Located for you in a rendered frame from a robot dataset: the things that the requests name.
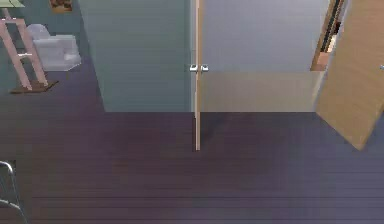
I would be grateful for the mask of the tan wooden room door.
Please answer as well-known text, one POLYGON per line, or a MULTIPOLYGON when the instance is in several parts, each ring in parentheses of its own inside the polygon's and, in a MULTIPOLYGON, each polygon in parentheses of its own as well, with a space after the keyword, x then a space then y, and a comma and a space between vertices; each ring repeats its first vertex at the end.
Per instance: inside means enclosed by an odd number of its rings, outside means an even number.
POLYGON ((384 113, 384 0, 347 0, 316 113, 358 150, 384 113))
POLYGON ((196 78, 195 78, 195 145, 196 145, 196 151, 201 150, 201 111, 200 111, 200 81, 201 81, 201 75, 202 75, 202 43, 201 43, 201 11, 202 11, 202 0, 196 0, 195 1, 195 59, 196 59, 196 65, 198 67, 196 72, 196 78))

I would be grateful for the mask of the brown wooden shelf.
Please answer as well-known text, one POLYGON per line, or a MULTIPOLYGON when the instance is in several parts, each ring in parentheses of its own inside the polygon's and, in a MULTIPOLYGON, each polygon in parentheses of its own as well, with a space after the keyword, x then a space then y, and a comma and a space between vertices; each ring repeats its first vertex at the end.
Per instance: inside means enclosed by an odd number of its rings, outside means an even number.
POLYGON ((329 0, 329 6, 310 66, 311 71, 324 71, 326 69, 330 57, 328 48, 336 29, 341 24, 339 16, 344 2, 345 0, 329 0))

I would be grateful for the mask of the brown framed wall picture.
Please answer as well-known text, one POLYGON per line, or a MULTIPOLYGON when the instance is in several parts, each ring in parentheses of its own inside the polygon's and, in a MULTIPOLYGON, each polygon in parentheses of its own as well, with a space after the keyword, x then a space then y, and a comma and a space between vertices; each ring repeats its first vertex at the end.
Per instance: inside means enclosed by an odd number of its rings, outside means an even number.
POLYGON ((50 6, 55 13, 71 12, 72 0, 50 0, 50 6))

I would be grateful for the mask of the grey metal frame chair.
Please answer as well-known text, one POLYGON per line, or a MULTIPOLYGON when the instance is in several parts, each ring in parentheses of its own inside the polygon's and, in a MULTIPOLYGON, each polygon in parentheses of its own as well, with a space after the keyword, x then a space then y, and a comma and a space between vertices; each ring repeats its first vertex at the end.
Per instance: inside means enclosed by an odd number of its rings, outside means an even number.
POLYGON ((23 224, 30 224, 25 208, 20 200, 15 168, 8 161, 0 161, 0 168, 7 170, 10 179, 10 186, 7 187, 3 177, 0 175, 0 189, 4 193, 4 196, 0 196, 0 203, 16 209, 22 217, 23 224))

